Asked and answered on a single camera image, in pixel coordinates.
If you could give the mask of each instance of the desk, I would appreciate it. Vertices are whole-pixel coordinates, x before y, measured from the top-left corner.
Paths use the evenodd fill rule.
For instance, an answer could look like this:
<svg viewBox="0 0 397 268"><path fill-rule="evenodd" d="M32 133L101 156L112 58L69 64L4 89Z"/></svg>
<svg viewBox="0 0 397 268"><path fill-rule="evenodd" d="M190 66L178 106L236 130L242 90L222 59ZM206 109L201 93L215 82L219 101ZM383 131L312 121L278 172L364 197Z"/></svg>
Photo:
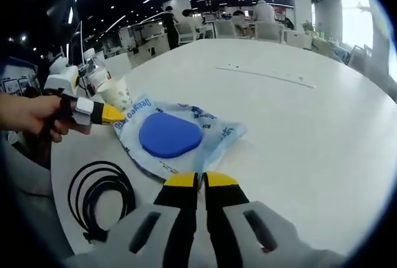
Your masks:
<svg viewBox="0 0 397 268"><path fill-rule="evenodd" d="M228 64L243 73L217 69ZM316 87L261 76L265 69L297 74ZM236 178L250 200L292 222L314 248L350 253L388 201L396 179L397 106L341 63L277 43L211 39L149 60L126 79L133 97L145 92L244 123L247 134L225 153L217 171ZM66 191L74 173L95 160L124 168L138 205L152 202L161 188L136 168L112 128L64 137L53 146L52 183L76 253L92 246L71 217ZM111 203L104 208L106 215L114 211Z"/></svg>

